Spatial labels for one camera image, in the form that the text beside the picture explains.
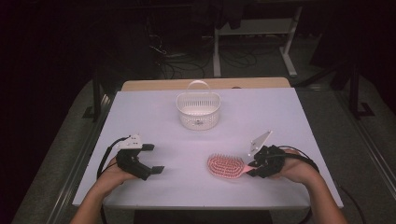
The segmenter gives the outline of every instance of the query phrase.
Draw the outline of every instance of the hairbrush bristles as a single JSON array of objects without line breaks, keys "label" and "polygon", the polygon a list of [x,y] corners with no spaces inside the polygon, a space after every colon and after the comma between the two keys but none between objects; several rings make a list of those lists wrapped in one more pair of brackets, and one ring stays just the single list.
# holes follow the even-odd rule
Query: hairbrush bristles
[{"label": "hairbrush bristles", "polygon": [[222,154],[211,155],[207,160],[207,166],[212,175],[229,179],[235,179],[252,169],[246,166],[241,158]]}]

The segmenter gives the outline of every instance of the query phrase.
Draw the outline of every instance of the dark background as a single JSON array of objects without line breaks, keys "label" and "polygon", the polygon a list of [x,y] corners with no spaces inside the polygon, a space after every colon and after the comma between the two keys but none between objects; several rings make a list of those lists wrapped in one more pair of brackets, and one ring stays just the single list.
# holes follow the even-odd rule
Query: dark background
[{"label": "dark background", "polygon": [[[189,17],[188,7],[155,10],[154,15],[146,10],[85,10],[105,3],[3,0],[0,5],[2,223],[12,220],[70,105],[94,72],[109,94],[124,80],[158,77],[148,48],[148,15],[151,28],[169,42],[205,30],[196,32],[180,19]],[[122,1],[113,4],[125,6]],[[326,68],[348,55],[395,112],[395,3],[344,1],[310,9],[305,9],[298,33],[323,34],[312,63]]]}]

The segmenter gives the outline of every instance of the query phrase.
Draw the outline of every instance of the wire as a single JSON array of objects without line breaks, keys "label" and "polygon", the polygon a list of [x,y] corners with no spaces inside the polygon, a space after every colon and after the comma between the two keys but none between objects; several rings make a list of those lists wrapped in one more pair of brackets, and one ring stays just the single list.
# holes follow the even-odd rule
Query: wire
[{"label": "wire", "polygon": [[303,218],[303,220],[301,220],[301,221],[299,222],[299,224],[305,224],[309,219],[311,219],[311,217],[312,217],[312,209],[311,209],[311,207],[309,207],[308,212],[306,213],[306,215],[305,215],[305,217]]},{"label": "wire", "polygon": [[239,38],[239,41],[238,41],[239,45],[237,47],[222,46],[221,47],[222,50],[219,51],[219,56],[225,63],[227,63],[230,66],[233,66],[236,68],[247,68],[247,67],[257,64],[258,60],[257,60],[256,56],[262,56],[262,55],[272,53],[276,49],[278,49],[280,46],[282,46],[283,42],[284,42],[284,40],[283,40],[284,38],[277,36],[277,39],[282,40],[281,41],[282,43],[278,43],[275,46],[272,46],[268,51],[257,53],[255,51],[260,49],[261,46],[263,46],[263,44],[265,45],[268,43],[258,43],[258,44],[255,44],[254,46],[251,46],[252,49],[245,50],[245,48],[247,47],[247,44],[242,42],[241,38]]},{"label": "wire", "polygon": [[[206,60],[204,61],[203,64],[198,64],[195,62],[198,62],[200,59],[203,57],[206,57]],[[168,75],[166,74],[166,67],[171,68],[172,76],[170,76],[170,79],[175,78],[175,74],[179,74],[180,77],[183,77],[182,72],[193,72],[193,71],[201,71],[202,73],[202,78],[205,78],[205,68],[210,62],[211,57],[209,55],[201,55],[201,54],[183,54],[178,57],[174,58],[169,58],[165,57],[163,60],[160,62],[160,64],[163,65],[163,74],[165,78],[168,78]]]},{"label": "wire", "polygon": [[303,155],[305,155],[308,159],[311,159],[311,158],[308,157],[308,155],[306,155],[306,154],[305,154],[303,151],[301,151],[300,149],[298,149],[298,148],[296,148],[296,147],[289,147],[289,148],[294,149],[294,150],[297,150],[297,151],[303,153]]},{"label": "wire", "polygon": [[[130,136],[128,136],[128,137],[122,137],[122,138],[120,138],[120,139],[117,139],[113,144],[111,144],[110,147],[107,148],[107,150],[106,150],[106,152],[105,152],[105,155],[103,156],[103,158],[102,158],[102,160],[101,160],[101,162],[100,162],[98,171],[97,171],[97,173],[96,173],[96,179],[99,179],[99,177],[101,176],[101,174],[102,174],[107,168],[109,168],[109,167],[111,167],[111,166],[113,166],[113,165],[116,164],[116,163],[113,163],[113,164],[107,166],[107,168],[106,168],[105,170],[103,170],[103,167],[104,167],[105,162],[106,162],[106,160],[107,160],[107,158],[108,158],[108,155],[109,155],[110,152],[111,152],[111,149],[112,149],[118,142],[124,141],[124,140],[126,140],[127,138],[129,138],[129,137],[130,137]],[[100,215],[101,215],[101,218],[102,218],[102,222],[103,222],[104,224],[107,224],[106,214],[105,214],[105,208],[103,207],[103,205],[101,205],[101,208],[100,208]]]},{"label": "wire", "polygon": [[343,186],[339,185],[336,181],[334,181],[335,184],[337,185],[338,188],[340,188],[345,194],[346,196],[355,204],[356,209],[358,209],[359,214],[361,215],[361,222],[363,224],[366,224],[366,218],[363,214],[363,211],[361,210],[361,207],[359,206],[358,202],[356,202],[356,200],[352,197],[352,195],[349,193],[349,191],[347,191]]},{"label": "wire", "polygon": [[158,47],[159,49],[161,49],[163,47],[163,40],[158,36],[158,35],[148,35],[149,37],[155,37],[160,41],[160,46]]},{"label": "wire", "polygon": [[[132,73],[132,74],[137,74],[137,75],[142,75],[134,70],[132,70],[130,68],[130,66],[128,66],[127,64],[125,64],[124,62],[122,62],[120,59],[118,59],[116,56],[112,55],[111,53],[109,53],[106,49],[104,49],[101,45],[98,45],[97,43],[95,43],[95,41],[92,41],[93,44],[95,44],[99,49],[102,50],[102,52],[104,52],[110,59],[113,60],[113,62],[118,63],[119,65],[121,65],[123,68],[125,68],[128,72]],[[116,73],[117,76],[123,78],[124,80],[129,80],[128,77],[124,76],[122,73]]]},{"label": "wire", "polygon": [[154,46],[151,46],[151,45],[149,45],[149,47],[151,48],[151,49],[155,49],[156,51],[158,51],[159,53],[161,53],[161,54],[166,54],[166,50],[163,50],[163,49],[157,49],[156,47],[154,47]]}]

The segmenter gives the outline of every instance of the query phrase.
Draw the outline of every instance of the black cable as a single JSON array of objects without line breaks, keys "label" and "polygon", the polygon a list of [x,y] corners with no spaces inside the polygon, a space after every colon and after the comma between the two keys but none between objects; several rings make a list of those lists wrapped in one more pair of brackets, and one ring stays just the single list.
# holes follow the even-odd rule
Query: black cable
[{"label": "black cable", "polygon": [[[251,55],[253,58],[252,63],[248,60],[248,57],[243,57],[243,58],[239,58],[238,60],[235,60],[235,59],[232,59],[231,57],[227,56],[225,53],[220,53],[220,52],[219,52],[219,56],[225,63],[227,63],[228,65],[230,65],[232,67],[247,68],[247,67],[257,64],[257,58],[254,55]],[[246,62],[245,63],[240,62],[240,59],[245,59]]]},{"label": "black cable", "polygon": [[300,149],[298,149],[298,148],[296,148],[296,147],[289,147],[289,148],[294,149],[294,150],[296,150],[296,151],[299,151],[299,152],[303,153],[303,155],[306,156],[308,159],[311,159],[311,158],[309,158],[308,155],[306,155],[306,154],[305,154],[303,151],[301,151]]},{"label": "black cable", "polygon": [[171,64],[169,64],[169,63],[162,63],[163,64],[163,66],[166,68],[166,66],[168,66],[168,67],[170,67],[171,69],[172,69],[172,76],[170,76],[169,77],[169,79],[173,79],[174,77],[175,77],[175,74],[176,73],[178,73],[178,74],[180,74],[180,78],[183,78],[183,76],[182,76],[182,74],[179,72],[179,71],[176,71],[175,70],[175,67],[174,66],[172,66]]},{"label": "black cable", "polygon": [[[213,53],[213,50],[210,50],[209,52],[203,52],[203,53],[198,53],[198,52],[186,53],[186,54],[182,54],[182,55],[179,55],[176,57],[168,56],[168,57],[165,57],[165,60],[169,63],[191,63],[191,62],[197,61],[198,59],[202,59],[202,58],[206,57],[207,58],[206,62],[202,65],[202,67],[205,67],[210,62],[211,57],[208,57],[208,56],[211,56],[212,53]],[[187,58],[189,60],[176,61],[176,62],[173,61],[173,60],[180,60],[183,58]]]},{"label": "black cable", "polygon": [[343,186],[339,185],[338,183],[336,183],[337,187],[340,188],[346,195],[347,197],[355,204],[356,209],[358,209],[359,214],[361,215],[361,222],[363,224],[366,224],[366,218],[363,214],[363,211],[361,210],[361,207],[359,206],[358,202],[356,202],[356,200],[352,197],[352,195],[349,193],[349,191],[347,191]]},{"label": "black cable", "polygon": [[256,51],[257,49],[254,49],[254,50],[251,52],[251,54],[252,54],[252,55],[255,55],[255,56],[267,55],[267,54],[273,53],[274,51],[279,50],[279,48],[282,47],[283,45],[284,45],[284,44],[277,44],[276,46],[272,46],[269,50],[267,50],[267,51],[265,51],[265,52],[261,52],[261,53],[256,53],[255,51]]},{"label": "black cable", "polygon": [[227,46],[227,48],[222,47],[222,49],[234,49],[234,50],[229,50],[230,53],[232,53],[232,51],[234,51],[234,57],[235,58],[246,58],[247,56],[251,55],[251,52],[254,51],[254,49],[251,50],[247,50],[247,52],[245,52],[243,49],[239,49],[238,47],[235,46]]},{"label": "black cable", "polygon": [[195,54],[182,53],[182,54],[168,55],[165,57],[165,60],[169,63],[191,63],[196,61],[196,57],[197,55]]},{"label": "black cable", "polygon": [[[203,76],[202,78],[205,77],[205,67],[209,64],[211,57],[207,57],[206,61],[204,62],[204,64],[200,65],[198,63],[192,63],[194,61],[196,61],[196,58],[193,58],[193,55],[191,56],[191,58],[187,58],[187,60],[184,61],[174,61],[175,58],[169,59],[166,58],[165,60],[162,61],[162,64],[164,64],[165,66],[169,66],[172,69],[173,75],[171,76],[171,79],[174,78],[174,74],[176,73],[176,69],[178,70],[182,70],[182,71],[196,71],[196,70],[201,70]],[[182,67],[181,65],[186,64],[186,65],[191,65],[192,68],[185,68]]]},{"label": "black cable", "polygon": [[166,71],[166,66],[163,67],[162,64],[160,64],[160,70],[161,73],[163,74],[163,78],[168,79],[167,71]]},{"label": "black cable", "polygon": [[[294,150],[297,150],[297,151],[303,153],[300,149],[295,148],[295,147],[280,146],[279,148],[282,148],[282,147],[288,147],[288,148],[291,148],[291,149],[294,149]],[[308,155],[306,155],[305,153],[303,153],[303,155],[305,155],[305,157],[302,157],[302,156],[300,156],[300,155],[295,155],[295,154],[286,153],[286,154],[282,154],[282,155],[267,156],[267,158],[273,158],[273,157],[289,157],[289,158],[298,159],[298,160],[301,160],[301,161],[304,161],[304,162],[310,164],[312,167],[314,167],[314,169],[316,169],[316,170],[319,172],[319,169],[318,169],[317,165],[308,157]],[[299,224],[305,224],[309,219],[311,219],[311,217],[312,217],[312,208],[309,207],[308,212],[306,213],[306,215],[305,215],[305,217],[303,218],[303,220],[301,220],[301,221],[299,222]]]},{"label": "black cable", "polygon": [[[99,179],[100,175],[101,175],[107,168],[109,168],[110,166],[113,166],[113,165],[116,164],[116,163],[113,163],[113,164],[109,165],[105,170],[103,170],[103,167],[105,166],[105,162],[106,162],[106,160],[107,160],[107,158],[108,158],[108,155],[109,155],[110,152],[111,152],[111,149],[112,149],[118,142],[124,141],[124,140],[126,140],[127,138],[129,138],[129,136],[128,136],[128,137],[122,137],[122,138],[116,140],[113,144],[111,144],[110,147],[107,148],[107,150],[106,150],[106,152],[105,152],[105,155],[103,156],[103,158],[102,158],[102,160],[101,160],[101,162],[100,162],[98,171],[97,171],[97,173],[96,173],[96,179]],[[101,208],[100,208],[100,215],[101,215],[101,218],[102,218],[102,222],[103,222],[104,224],[107,224],[106,214],[105,214],[105,208],[103,207],[103,205],[101,205]]]}]

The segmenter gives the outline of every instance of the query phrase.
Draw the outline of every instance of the white table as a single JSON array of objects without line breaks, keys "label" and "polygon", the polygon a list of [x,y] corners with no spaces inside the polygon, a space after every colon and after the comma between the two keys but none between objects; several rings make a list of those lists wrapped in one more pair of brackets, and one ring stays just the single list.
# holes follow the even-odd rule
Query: white table
[{"label": "white table", "polygon": [[[156,147],[139,154],[147,166],[163,165],[160,175],[136,179],[116,188],[105,205],[131,209],[291,209],[309,206],[301,184],[287,179],[242,175],[213,176],[206,167],[212,153],[241,157],[250,141],[272,130],[267,146],[297,147],[313,159],[337,205],[343,207],[332,177],[293,88],[214,90],[221,97],[219,123],[208,131],[190,131],[178,119],[173,91],[121,91],[108,114],[92,158],[73,201],[80,205],[95,181],[106,148],[120,137],[139,133]],[[117,154],[113,150],[108,161]]]}]

